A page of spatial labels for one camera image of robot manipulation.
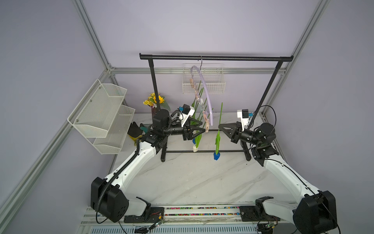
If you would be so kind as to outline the white tulip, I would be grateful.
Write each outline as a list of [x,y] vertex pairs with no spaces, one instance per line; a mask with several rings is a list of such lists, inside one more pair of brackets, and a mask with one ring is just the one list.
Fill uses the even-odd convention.
[[[200,107],[200,114],[198,115],[197,120],[199,120],[199,121],[203,120],[204,121],[203,128],[206,129],[205,133],[207,133],[209,131],[209,127],[212,124],[212,119],[210,118],[210,114],[211,114],[211,112],[209,111],[208,107],[206,107],[206,106],[205,107],[203,107],[203,106]],[[195,138],[196,145],[193,145],[193,148],[192,148],[194,153],[196,153],[199,149],[199,145],[200,145],[202,136],[203,136],[203,134],[201,134],[201,135],[199,135]]]

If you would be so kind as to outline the orange tulip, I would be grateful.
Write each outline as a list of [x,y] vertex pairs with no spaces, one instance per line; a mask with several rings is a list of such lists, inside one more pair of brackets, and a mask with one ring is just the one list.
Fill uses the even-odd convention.
[[194,90],[194,94],[195,94],[195,101],[193,102],[193,107],[196,109],[198,107],[198,105],[200,104],[201,102],[201,97],[200,97],[200,85],[201,85],[201,82],[199,84],[196,84],[196,82],[192,82],[191,83],[191,86]]

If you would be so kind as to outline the purple clip hanger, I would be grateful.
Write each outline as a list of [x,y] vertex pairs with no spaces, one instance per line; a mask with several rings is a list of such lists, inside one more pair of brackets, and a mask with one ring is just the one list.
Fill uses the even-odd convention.
[[198,105],[198,107],[200,108],[201,106],[203,107],[206,106],[209,108],[209,111],[211,112],[210,118],[212,119],[212,124],[211,124],[212,126],[213,125],[213,108],[211,105],[211,100],[210,100],[207,84],[201,71],[201,67],[197,67],[196,65],[193,65],[190,68],[190,75],[191,75],[190,84],[192,82],[196,82],[196,84],[199,84],[201,82],[201,85],[200,85],[201,102]]

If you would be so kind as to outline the black clothes rack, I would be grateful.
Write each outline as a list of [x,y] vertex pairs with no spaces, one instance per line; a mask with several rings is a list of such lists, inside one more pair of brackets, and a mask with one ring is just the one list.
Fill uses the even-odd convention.
[[[222,61],[263,61],[263,62],[275,62],[276,66],[274,69],[271,70],[271,78],[264,90],[264,93],[255,109],[248,109],[249,112],[253,112],[253,117],[250,121],[249,126],[245,126],[245,129],[249,129],[254,131],[257,127],[254,127],[254,121],[260,111],[261,108],[265,106],[265,99],[267,94],[269,93],[271,86],[278,75],[282,65],[285,62],[291,62],[293,60],[293,57],[233,57],[233,56],[172,56],[172,55],[145,55],[140,54],[141,60],[146,60],[149,64],[150,68],[150,74],[152,77],[152,84],[153,89],[156,94],[156,98],[158,99],[158,95],[161,95],[165,97],[165,100],[170,106],[170,113],[173,113],[175,110],[177,110],[179,107],[182,107],[184,104],[193,106],[193,102],[195,101],[195,94],[184,94],[181,88],[178,88],[177,84],[175,82],[165,83],[158,85],[156,81],[156,71],[155,71],[155,65],[154,62],[156,60],[185,60],[187,63],[197,63],[202,67],[204,64],[208,63],[221,63]],[[240,122],[240,119],[237,118],[237,111],[246,109],[242,108],[240,104],[244,102],[247,98],[247,96],[250,94],[250,88],[242,84],[240,82],[235,83],[233,86],[233,90],[235,91],[235,95],[233,97],[227,96],[227,88],[226,85],[225,91],[223,94],[209,94],[211,105],[213,108],[213,125],[209,128],[209,131],[207,133],[215,133],[217,134],[219,128],[219,118],[220,118],[220,110],[221,110],[221,103],[223,103],[223,113],[222,113],[222,119],[221,124],[224,123],[236,123],[237,121]],[[195,113],[193,114],[193,118],[197,119],[198,115],[200,114],[200,108],[197,107],[195,109]],[[242,145],[240,142],[238,142],[241,145],[241,152],[244,153],[245,158],[247,160],[251,160],[252,154],[251,154],[251,148],[253,148],[253,145],[250,143],[246,143],[245,145]],[[168,153],[167,147],[160,150],[161,152],[161,160],[165,161],[166,154]]]

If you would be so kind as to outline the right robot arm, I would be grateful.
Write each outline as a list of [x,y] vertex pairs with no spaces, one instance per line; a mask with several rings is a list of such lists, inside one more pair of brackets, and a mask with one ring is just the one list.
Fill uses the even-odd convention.
[[219,129],[233,143],[250,143],[252,157],[270,171],[290,192],[293,203],[265,196],[255,201],[257,217],[275,216],[296,226],[302,234],[322,234],[339,227],[336,199],[329,191],[321,191],[300,176],[271,143],[276,138],[275,127],[263,123],[254,131],[240,122],[220,124]]

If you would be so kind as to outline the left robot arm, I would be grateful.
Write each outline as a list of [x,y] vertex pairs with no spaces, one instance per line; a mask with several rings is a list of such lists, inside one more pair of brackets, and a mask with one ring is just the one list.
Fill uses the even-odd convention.
[[147,162],[167,147],[169,136],[181,135],[183,140],[192,140],[206,131],[201,127],[203,123],[192,117],[194,112],[192,106],[185,104],[173,113],[161,109],[153,116],[148,131],[136,140],[132,155],[105,178],[93,180],[90,206],[97,214],[112,222],[124,216],[150,216],[151,204],[140,197],[126,196],[127,188]]

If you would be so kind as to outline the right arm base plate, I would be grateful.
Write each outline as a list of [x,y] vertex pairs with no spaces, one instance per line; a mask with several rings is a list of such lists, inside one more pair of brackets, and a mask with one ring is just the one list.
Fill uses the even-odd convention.
[[273,197],[265,196],[259,199],[256,199],[254,205],[247,205],[247,206],[239,206],[240,209],[240,216],[243,222],[250,222],[250,221],[280,221],[281,219],[268,215],[265,212],[263,202],[273,199]]

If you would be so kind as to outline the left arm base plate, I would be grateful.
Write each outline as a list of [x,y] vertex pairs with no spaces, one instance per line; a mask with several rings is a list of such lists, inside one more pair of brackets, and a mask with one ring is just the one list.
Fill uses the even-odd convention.
[[129,200],[128,209],[123,216],[124,223],[151,223],[163,217],[164,207],[154,207],[152,204],[140,197]]

